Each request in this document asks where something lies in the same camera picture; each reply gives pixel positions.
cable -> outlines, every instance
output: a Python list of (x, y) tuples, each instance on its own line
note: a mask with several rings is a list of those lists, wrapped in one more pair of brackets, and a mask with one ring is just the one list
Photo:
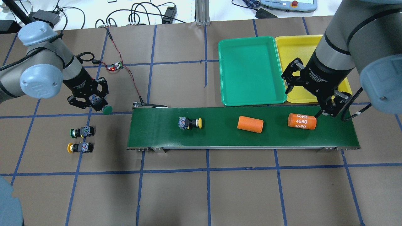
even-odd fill
[[(131, 5), (131, 11), (133, 11), (133, 7), (134, 7), (135, 4), (137, 4), (137, 6), (135, 7), (134, 14), (135, 14), (135, 11), (137, 10), (137, 7), (140, 5), (139, 3), (134, 3), (134, 4), (132, 4), (132, 5)], [(151, 21), (150, 21), (150, 17), (149, 17), (149, 15), (148, 15), (147, 9), (145, 8), (145, 6), (143, 6), (143, 5), (141, 5), (141, 6), (144, 8), (145, 12), (147, 13), (148, 24), (151, 25)]]
[(132, 24), (134, 24), (134, 21), (133, 20), (130, 20), (132, 17), (131, 17), (131, 15), (132, 14), (134, 14), (134, 20), (135, 20), (135, 16), (137, 15), (138, 16), (138, 23), (136, 23), (136, 24), (139, 24), (140, 23), (140, 21), (141, 21), (141, 18), (140, 18), (140, 16), (136, 13), (136, 12), (132, 12), (129, 16), (128, 16), (128, 22), (130, 23), (132, 23)]
[(116, 21), (115, 21), (113, 18), (111, 18), (111, 17), (109, 17), (109, 25), (112, 26), (112, 24), (110, 23), (110, 20), (113, 20), (113, 22), (115, 22), (115, 25), (116, 25), (116, 27), (117, 27)]
[(137, 7), (138, 6), (142, 6), (143, 8), (145, 8), (142, 4), (150, 4), (150, 5), (152, 5), (153, 7), (155, 7), (158, 11), (159, 11), (159, 14), (160, 14), (160, 21), (161, 21), (161, 23), (162, 23), (162, 21), (163, 21), (163, 16), (162, 16), (162, 12), (160, 11), (160, 9), (159, 9), (159, 7), (157, 7), (156, 5), (154, 5), (154, 4), (152, 4), (152, 3), (149, 3), (149, 2), (141, 2), (141, 3), (138, 3), (138, 5), (135, 7), (135, 9), (134, 9), (134, 12), (136, 12), (137, 11)]
[[(118, 9), (118, 10), (115, 10), (115, 11), (111, 12), (111, 13), (107, 16), (107, 18), (109, 18), (110, 15), (112, 15), (113, 13), (118, 12), (118, 11), (132, 11), (132, 10), (130, 10), (130, 9)], [(149, 15), (164, 16), (164, 15), (162, 15), (162, 14), (155, 14), (155, 13), (150, 13), (150, 12), (140, 12), (140, 11), (137, 11), (137, 13), (146, 13), (146, 14), (149, 14)], [(181, 20), (179, 20), (179, 19), (176, 19), (176, 18), (173, 18), (173, 17), (170, 17), (170, 16), (164, 16), (164, 17), (169, 18), (169, 19), (173, 19), (173, 20), (176, 20), (176, 21), (179, 21), (179, 22), (182, 22), (182, 23), (186, 23), (186, 22), (184, 22), (184, 21), (181, 21)]]
[(233, 3), (233, 0), (232, 0), (232, 4), (235, 5), (235, 6), (240, 6), (240, 7), (242, 7), (242, 8), (249, 8), (249, 9), (253, 9), (253, 10), (255, 10), (255, 11), (258, 11), (258, 9), (256, 9), (256, 8), (251, 8), (251, 7), (247, 7), (247, 6), (237, 5), (237, 4)]
[(101, 21), (101, 22), (103, 23), (104, 27), (106, 27), (105, 22), (104, 22), (102, 19), (98, 19), (98, 20), (95, 22), (95, 28), (97, 28), (97, 27), (96, 27), (96, 24), (98, 23), (98, 21)]
[(23, 4), (23, 2), (20, 0), (20, 3), (21, 3), (21, 6), (24, 8), (24, 10), (27, 12), (27, 14), (29, 15), (29, 12), (28, 12), (28, 10), (25, 8), (25, 6), (24, 6), (24, 4)]
[(11, 12), (11, 14), (14, 16), (15, 22), (18, 23), (17, 18), (15, 17), (15, 14), (14, 14), (12, 11), (10, 11), (10, 12)]
[[(117, 52), (118, 52), (119, 55), (120, 55), (121, 64), (122, 64), (123, 67), (127, 70), (128, 74), (130, 75), (131, 80), (133, 81), (135, 90), (137, 91), (138, 97), (139, 97), (140, 101), (143, 103), (142, 98), (141, 98), (141, 95), (139, 94), (137, 85), (135, 84), (135, 80), (134, 80), (133, 73), (131, 72), (131, 70), (130, 70), (126, 65), (124, 65), (123, 57), (121, 56), (121, 53), (120, 53), (119, 49), (117, 48), (115, 41), (113, 40), (112, 34), (110, 33), (110, 31), (109, 31), (106, 27), (105, 27), (105, 29), (106, 29), (106, 32), (107, 32), (107, 34), (108, 34), (110, 40), (112, 41), (113, 45), (115, 46)], [(114, 71), (114, 70), (108, 69), (105, 62), (103, 62), (103, 61), (100, 61), (100, 62), (105, 66), (106, 70), (111, 71), (111, 72)]]
[[(82, 59), (81, 57), (83, 57), (83, 56), (85, 56), (85, 55), (91, 55), (91, 58), (90, 59)], [(91, 53), (91, 52), (83, 52), (83, 53), (80, 53), (80, 54), (77, 54), (76, 55), (76, 58), (78, 59), (78, 61), (82, 64), (84, 61), (85, 62), (90, 62), (90, 61), (92, 61), (93, 59), (95, 59), (95, 55), (93, 54), (93, 53)]]
[(62, 12), (64, 14), (64, 17), (66, 18), (66, 24), (64, 25), (63, 30), (62, 30), (62, 31), (64, 31), (64, 29), (66, 29), (67, 24), (68, 24), (68, 18), (67, 18), (67, 15), (63, 12), (63, 10), (60, 10), (60, 12)]
[(54, 12), (59, 7), (58, 6), (59, 2), (60, 2), (60, 0), (57, 1), (56, 6), (54, 7), (54, 9), (51, 12)]
[(82, 12), (82, 15), (84, 16), (84, 22), (82, 23), (81, 29), (83, 29), (83, 28), (84, 28), (84, 25), (85, 25), (85, 20), (86, 20), (84, 11), (82, 11), (82, 9), (77, 8), (77, 7), (74, 7), (74, 6), (65, 6), (65, 7), (61, 7), (61, 9), (65, 9), (65, 8), (74, 8), (74, 9), (78, 9), (79, 11)]
[(360, 89), (355, 93), (355, 95), (353, 95), (352, 99), (346, 104), (345, 109), (342, 111), (342, 115), (340, 117), (340, 119), (342, 121), (349, 121), (352, 118), (360, 115), (361, 113), (363, 113), (364, 111), (366, 111), (367, 109), (369, 109), (369, 107), (371, 107), (371, 103), (368, 104), (367, 106), (365, 106), (363, 109), (361, 109), (360, 111), (356, 112), (355, 114), (349, 116), (348, 118), (345, 118), (346, 112), (349, 110), (349, 107), (352, 105), (352, 103), (356, 100), (356, 98), (360, 95), (360, 93), (363, 92), (363, 88), (360, 87)]
[(173, 2), (166, 2), (166, 3), (163, 3), (163, 4), (157, 5), (157, 6), (163, 6), (163, 5), (166, 5), (168, 3), (172, 3), (174, 5), (174, 7), (176, 7), (176, 4), (173, 3)]
[[(52, 43), (52, 42), (54, 42), (55, 40), (57, 40), (58, 38), (61, 38), (62, 36), (63, 36), (63, 34), (54, 36), (53, 38), (49, 39), (49, 42)], [(0, 72), (3, 71), (3, 70), (6, 70), (7, 68), (11, 68), (12, 66), (15, 66), (15, 65), (17, 65), (17, 64), (20, 64), (20, 63), (24, 62), (26, 59), (28, 59), (28, 58), (30, 58), (30, 57), (32, 57), (32, 56), (38, 54), (39, 52), (41, 52), (41, 51), (44, 50), (44, 49), (46, 49), (46, 48), (44, 48), (44, 47), (39, 47), (39, 48), (37, 48), (37, 49), (34, 50), (32, 53), (26, 55), (24, 58), (22, 58), (22, 59), (20, 59), (20, 60), (18, 60), (18, 61), (16, 61), (16, 62), (7, 64), (7, 65), (1, 67), (1, 68), (0, 68)]]

power adapter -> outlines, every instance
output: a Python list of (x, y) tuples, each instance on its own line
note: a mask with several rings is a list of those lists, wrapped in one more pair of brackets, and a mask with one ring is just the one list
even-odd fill
[(165, 15), (162, 19), (162, 24), (171, 24), (173, 23), (173, 18), (177, 15), (177, 8), (169, 6), (166, 9)]
[(256, 13), (255, 17), (258, 19), (265, 19), (265, 18), (278, 18), (274, 14), (268, 12), (267, 10), (260, 8)]

blue tape line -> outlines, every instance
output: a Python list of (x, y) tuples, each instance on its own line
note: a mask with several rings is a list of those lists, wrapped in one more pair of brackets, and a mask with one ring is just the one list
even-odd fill
[(7, 55), (6, 55), (6, 58), (4, 59), (3, 66), (6, 65), (7, 59), (8, 59), (8, 57), (10, 56), (11, 49), (12, 49), (12, 47), (14, 46), (14, 43), (15, 43), (15, 40), (16, 40), (16, 39), (17, 39), (17, 33), (15, 33), (15, 36), (14, 36), (14, 39), (13, 39), (13, 41), (12, 41), (12, 43), (11, 43), (10, 49), (8, 50), (8, 53), (7, 53)]
[(17, 173), (17, 176), (65, 176), (65, 175), (75, 175), (75, 172)]
[[(103, 41), (102, 54), (101, 54), (101, 57), (100, 57), (101, 61), (103, 60), (103, 55), (105, 53), (107, 36), (108, 36), (107, 32), (105, 32), (105, 40)], [(98, 71), (96, 73), (96, 79), (99, 78), (99, 72), (101, 71), (100, 70), (101, 67), (102, 67), (102, 65), (98, 66)], [(91, 114), (92, 114), (92, 108), (89, 109), (88, 119), (86, 121), (86, 125), (89, 125), (89, 122), (90, 122), (90, 119), (91, 119)], [(75, 177), (74, 177), (73, 188), (71, 190), (70, 202), (68, 204), (68, 210), (67, 210), (65, 226), (68, 226), (68, 222), (70, 220), (71, 207), (72, 207), (72, 204), (73, 204), (74, 194), (75, 194), (75, 187), (77, 185), (77, 179), (78, 179), (78, 175), (79, 175), (79, 172), (80, 172), (81, 160), (82, 160), (82, 152), (80, 152), (80, 156), (78, 157), (78, 164), (77, 164), (77, 169), (76, 169), (76, 173), (75, 173)]]
[(48, 117), (69, 117), (69, 116), (88, 116), (89, 113), (77, 114), (56, 114), (56, 115), (35, 115), (35, 118), (48, 118)]
[[(367, 164), (348, 164), (349, 168), (357, 167), (381, 167), (381, 166), (402, 166), (402, 162), (394, 163), (367, 163)], [(318, 168), (342, 168), (345, 165), (316, 165), (316, 166), (279, 166), (283, 169), (318, 169)], [(190, 173), (208, 171), (248, 171), (248, 170), (276, 170), (276, 166), (266, 167), (234, 167), (234, 168), (192, 168), (192, 169), (172, 169), (172, 170), (144, 170), (142, 173)], [(109, 175), (109, 174), (140, 174), (140, 170), (133, 171), (88, 171), (78, 172), (79, 175)], [(13, 173), (1, 173), (0, 176), (12, 176)], [(51, 172), (51, 173), (17, 173), (16, 176), (53, 176), (53, 175), (75, 175), (75, 172)]]
[(139, 170), (129, 171), (100, 171), (100, 172), (79, 172), (79, 175), (110, 175), (110, 174), (139, 174)]
[(156, 25), (154, 28), (154, 37), (152, 40), (152, 52), (151, 52), (151, 64), (150, 64), (150, 77), (148, 80), (147, 104), (149, 104), (149, 102), (150, 102), (150, 95), (151, 95), (152, 68), (154, 67), (154, 53), (155, 53), (155, 39), (156, 39)]
[(280, 166), (280, 169), (321, 169), (321, 168), (342, 168), (343, 165), (317, 165), (317, 166)]
[(188, 172), (202, 172), (207, 171), (205, 168), (194, 169), (174, 169), (174, 170), (144, 170), (143, 173), (188, 173)]
[[(171, 62), (153, 62), (153, 65), (162, 64), (195, 64), (201, 62), (219, 62), (219, 60), (189, 60), (189, 61), (171, 61)], [(137, 63), (137, 64), (125, 64), (126, 66), (144, 66), (151, 65), (151, 63)]]
[(398, 115), (395, 115), (395, 118), (396, 118), (396, 121), (398, 122), (399, 128), (400, 128), (401, 131), (402, 131), (402, 123), (401, 123), (401, 120), (399, 119), (399, 116), (398, 116)]
[(247, 170), (275, 170), (275, 166), (267, 167), (230, 167), (230, 168), (209, 168), (209, 171), (247, 171)]
[(304, 19), (304, 17), (303, 17), (303, 16), (302, 16), (301, 18), (302, 18), (302, 20), (303, 20), (304, 29), (306, 29), (306, 34), (307, 34), (307, 35), (309, 35), (310, 33), (308, 32), (308, 28), (307, 28), (306, 21), (305, 21), (305, 19)]
[(207, 26), (204, 25), (204, 52), (205, 52), (205, 87), (208, 85), (208, 67), (207, 67), (207, 60), (208, 60), (208, 55), (207, 55)]
[(70, 221), (70, 213), (71, 213), (71, 207), (73, 205), (73, 199), (74, 199), (74, 194), (75, 194), (75, 187), (77, 185), (77, 180), (78, 180), (78, 172), (80, 171), (80, 165), (81, 165), (81, 160), (82, 160), (82, 152), (80, 152), (80, 157), (78, 158), (78, 164), (77, 164), (77, 169), (74, 173), (74, 182), (73, 182), (73, 188), (71, 190), (71, 196), (70, 196), (70, 202), (68, 203), (68, 210), (67, 210), (67, 217), (66, 217), (66, 224), (65, 226), (68, 225), (68, 222)]
[(191, 61), (176, 61), (176, 62), (159, 62), (154, 63), (154, 65), (161, 65), (161, 64), (193, 64), (193, 63), (200, 63), (199, 60), (191, 60)]
[(95, 66), (83, 66), (83, 68), (97, 68), (97, 67), (99, 67), (99, 64)]
[(285, 201), (283, 200), (283, 191), (282, 191), (281, 168), (279, 166), (278, 153), (277, 153), (276, 149), (274, 149), (274, 156), (275, 156), (275, 166), (276, 166), (276, 170), (277, 170), (279, 196), (281, 198), (283, 224), (285, 226), (287, 226), (287, 218), (286, 218), (286, 211), (285, 211)]
[(353, 182), (352, 182), (352, 177), (351, 174), (349, 172), (349, 166), (348, 163), (346, 161), (346, 157), (345, 157), (345, 153), (343, 150), (340, 150), (340, 153), (342, 154), (342, 158), (343, 158), (343, 163), (345, 165), (345, 169), (346, 169), (346, 174), (348, 176), (348, 181), (349, 181), (349, 185), (351, 187), (351, 191), (352, 191), (352, 196), (353, 196), (353, 201), (355, 202), (355, 207), (356, 207), (356, 211), (357, 211), (357, 216), (359, 218), (359, 222), (361, 226), (365, 226), (364, 222), (363, 222), (363, 218), (361, 217), (361, 212), (360, 212), (360, 208), (359, 208), (359, 203), (357, 202), (357, 198), (356, 198), (356, 193), (355, 193), (355, 188), (353, 187)]
[(252, 24), (253, 24), (253, 26), (254, 26), (254, 33), (255, 33), (255, 36), (258, 37), (257, 26), (255, 25), (255, 19), (252, 20)]
[(138, 183), (138, 197), (137, 197), (137, 212), (135, 214), (135, 225), (138, 226), (139, 222), (139, 202), (141, 201), (141, 191), (142, 191), (142, 176), (143, 176), (143, 171), (144, 171), (144, 161), (145, 161), (145, 152), (142, 152), (141, 156), (141, 169), (140, 169), (140, 174), (139, 174), (139, 183)]
[(32, 118), (32, 115), (0, 116), (0, 119), (20, 119), (20, 118)]
[(136, 63), (136, 64), (124, 64), (126, 66), (144, 66), (144, 65), (151, 65), (151, 63)]
[(33, 112), (33, 117), (32, 117), (31, 123), (29, 124), (27, 136), (25, 137), (25, 140), (24, 140), (23, 148), (21, 149), (21, 153), (20, 153), (20, 156), (19, 156), (19, 158), (18, 158), (17, 165), (15, 166), (14, 174), (13, 174), (13, 176), (12, 176), (11, 183), (10, 183), (11, 186), (14, 184), (14, 180), (15, 180), (15, 177), (16, 177), (16, 175), (17, 175), (18, 168), (20, 167), (21, 159), (23, 158), (23, 154), (24, 154), (24, 151), (25, 151), (25, 147), (27, 146), (29, 134), (31, 133), (33, 121), (35, 120), (35, 115), (36, 115), (36, 112), (38, 111), (38, 107), (39, 107), (39, 103), (40, 103), (40, 102), (41, 102), (41, 100), (38, 99), (38, 102), (36, 103), (35, 111)]
[(402, 166), (402, 162), (393, 163), (366, 163), (366, 164), (350, 164), (347, 167), (379, 167), (379, 166)]
[[(207, 158), (207, 169), (209, 169), (209, 149), (206, 150)], [(208, 226), (211, 226), (211, 182), (210, 182), (210, 171), (207, 170), (207, 209), (208, 209)]]

black cable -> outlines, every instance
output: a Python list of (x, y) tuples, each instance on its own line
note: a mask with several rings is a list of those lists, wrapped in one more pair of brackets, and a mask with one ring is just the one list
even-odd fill
[(82, 12), (82, 15), (84, 16), (84, 22), (82, 23), (81, 29), (84, 28), (86, 18), (85, 18), (85, 13), (84, 13), (84, 11), (82, 11), (82, 9), (77, 8), (77, 7), (74, 7), (74, 6), (65, 6), (65, 7), (61, 7), (61, 8), (62, 8), (62, 9), (65, 9), (65, 8), (74, 8), (74, 9), (78, 9), (79, 11), (81, 11), (81, 12)]
[(174, 5), (174, 7), (176, 7), (176, 4), (173, 3), (173, 2), (166, 2), (166, 3), (163, 3), (163, 4), (157, 5), (157, 6), (163, 6), (163, 5), (166, 5), (168, 3), (172, 3)]
[(137, 7), (138, 7), (139, 5), (142, 6), (142, 7), (144, 8), (145, 12), (147, 13), (148, 24), (151, 25), (150, 17), (149, 17), (149, 15), (148, 15), (148, 11), (147, 11), (147, 9), (145, 8), (145, 6), (141, 5), (140, 3), (134, 3), (134, 4), (131, 5), (131, 11), (133, 11), (133, 7), (134, 7), (135, 4), (137, 4), (137, 6), (135, 7), (134, 13), (135, 13), (135, 11), (137, 10)]
[(134, 12), (136, 12), (137, 11), (137, 7), (138, 6), (142, 6), (143, 8), (145, 8), (142, 4), (150, 4), (150, 5), (152, 5), (153, 7), (155, 7), (158, 11), (159, 11), (159, 14), (160, 14), (160, 23), (162, 23), (162, 21), (163, 21), (163, 16), (162, 16), (162, 12), (160, 11), (160, 9), (159, 9), (159, 7), (157, 7), (156, 5), (154, 5), (154, 4), (152, 4), (152, 3), (149, 3), (149, 2), (141, 2), (141, 3), (138, 3), (138, 5), (135, 7), (135, 9), (134, 9)]
[(101, 22), (103, 23), (103, 25), (106, 27), (105, 22), (104, 22), (102, 19), (98, 19), (98, 20), (95, 22), (95, 28), (97, 28), (97, 27), (96, 27), (96, 24), (98, 23), (98, 21), (101, 21)]
[(112, 24), (110, 23), (110, 20), (113, 20), (113, 22), (115, 22), (115, 25), (116, 25), (116, 27), (117, 27), (116, 21), (115, 21), (113, 18), (111, 18), (111, 17), (109, 17), (109, 25), (112, 26)]
[[(83, 57), (83, 56), (85, 56), (85, 55), (91, 55), (91, 58), (90, 59), (82, 59), (81, 57)], [(91, 52), (83, 52), (83, 53), (80, 53), (80, 54), (77, 54), (76, 55), (76, 58), (78, 59), (78, 61), (82, 64), (84, 61), (85, 62), (90, 62), (90, 61), (92, 61), (93, 59), (95, 59), (95, 55), (93, 54), (93, 53), (91, 53)]]
[[(109, 17), (110, 15), (112, 15), (113, 13), (118, 12), (118, 11), (132, 11), (132, 10), (130, 10), (130, 9), (118, 9), (118, 10), (115, 10), (115, 11), (111, 12), (107, 17)], [(161, 16), (161, 14), (155, 14), (155, 13), (150, 13), (150, 12), (140, 12), (140, 11), (137, 11), (137, 13), (146, 13), (146, 14), (149, 14), (149, 15)], [(181, 20), (179, 20), (179, 19), (176, 19), (176, 18), (173, 18), (173, 17), (170, 17), (170, 16), (164, 16), (164, 17), (169, 18), (169, 19), (172, 19), (172, 20), (176, 20), (176, 21), (179, 21), (179, 22), (182, 22), (182, 23), (186, 23), (186, 22), (184, 22), (184, 21), (181, 21)]]
[(132, 24), (134, 24), (134, 21), (133, 20), (130, 20), (130, 19), (132, 19), (132, 14), (134, 14), (134, 20), (135, 20), (135, 16), (137, 15), (138, 16), (138, 23), (137, 24), (139, 24), (140, 23), (140, 21), (141, 21), (141, 18), (140, 18), (140, 16), (136, 13), (136, 12), (132, 12), (129, 16), (128, 16), (128, 22), (130, 23), (132, 23)]
[(64, 29), (66, 29), (66, 27), (67, 27), (68, 19), (67, 19), (67, 15), (63, 12), (63, 10), (60, 10), (60, 12), (62, 12), (64, 17), (66, 18), (66, 24), (64, 25), (63, 30), (62, 30), (62, 32), (63, 32)]
[(59, 5), (59, 2), (60, 2), (60, 0), (57, 1), (56, 6), (54, 7), (54, 9), (53, 9), (51, 12), (54, 12), (54, 11), (59, 7), (59, 6), (58, 6), (58, 5)]
[(28, 10), (25, 8), (25, 6), (24, 6), (24, 4), (23, 4), (23, 2), (20, 0), (20, 3), (21, 3), (21, 6), (24, 8), (24, 10), (27, 12), (27, 14), (29, 15), (29, 12), (28, 12)]
[(240, 7), (242, 7), (242, 8), (249, 8), (249, 9), (253, 9), (253, 10), (255, 10), (255, 11), (258, 11), (258, 9), (256, 9), (256, 8), (251, 8), (251, 7), (247, 7), (247, 6), (237, 5), (237, 4), (233, 3), (233, 0), (232, 0), (232, 4), (235, 5), (235, 6), (240, 6)]
[(364, 111), (366, 111), (367, 109), (369, 109), (369, 107), (371, 107), (371, 103), (368, 104), (367, 106), (365, 106), (363, 109), (361, 109), (360, 111), (356, 112), (357, 114), (353, 114), (351, 116), (349, 116), (348, 118), (345, 118), (346, 112), (349, 110), (349, 107), (352, 105), (352, 103), (356, 100), (356, 98), (361, 94), (361, 92), (363, 92), (363, 88), (360, 87), (360, 89), (355, 93), (355, 95), (353, 95), (352, 99), (346, 104), (345, 108), (342, 111), (342, 115), (340, 117), (340, 119), (342, 121), (349, 121), (352, 118), (360, 115), (360, 113), (363, 113)]
[(11, 12), (11, 14), (14, 16), (15, 22), (18, 23), (17, 18), (15, 17), (15, 14), (14, 14), (12, 11), (10, 11), (10, 12)]
[[(56, 41), (58, 38), (61, 38), (62, 36), (63, 36), (63, 34), (54, 36), (53, 38), (49, 39), (49, 42), (52, 43), (52, 42)], [(0, 68), (0, 72), (3, 71), (3, 70), (6, 70), (7, 68), (11, 68), (12, 66), (15, 66), (15, 65), (17, 65), (17, 64), (20, 64), (20, 63), (24, 62), (26, 59), (28, 59), (28, 58), (30, 58), (30, 57), (32, 57), (32, 56), (38, 54), (40, 51), (42, 51), (42, 50), (44, 50), (44, 49), (46, 49), (46, 48), (44, 48), (44, 47), (39, 47), (39, 48), (37, 48), (37, 49), (34, 50), (32, 53), (26, 55), (24, 58), (22, 58), (22, 59), (20, 59), (20, 60), (18, 60), (18, 61), (16, 61), (16, 62), (7, 64), (7, 65), (1, 67), (1, 68)]]

grid floor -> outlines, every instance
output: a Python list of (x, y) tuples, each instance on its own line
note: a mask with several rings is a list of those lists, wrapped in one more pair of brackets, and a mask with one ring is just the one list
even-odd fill
[[(322, 34), (328, 17), (117, 27), (110, 31), (148, 103), (223, 107), (217, 43), (222, 39)], [(24, 55), (16, 35), (1, 35), (0, 60)], [(104, 29), (65, 31), (75, 53), (118, 59)], [(374, 109), (354, 119), (361, 150), (125, 150), (131, 105), (124, 72), (109, 74), (111, 115), (52, 99), (1, 104), (0, 175), (14, 187), (27, 225), (399, 225), (402, 222), (400, 116)], [(352, 90), (359, 80), (350, 75)], [(362, 95), (351, 107), (369, 101)], [(96, 126), (91, 154), (69, 154), (71, 128)]]

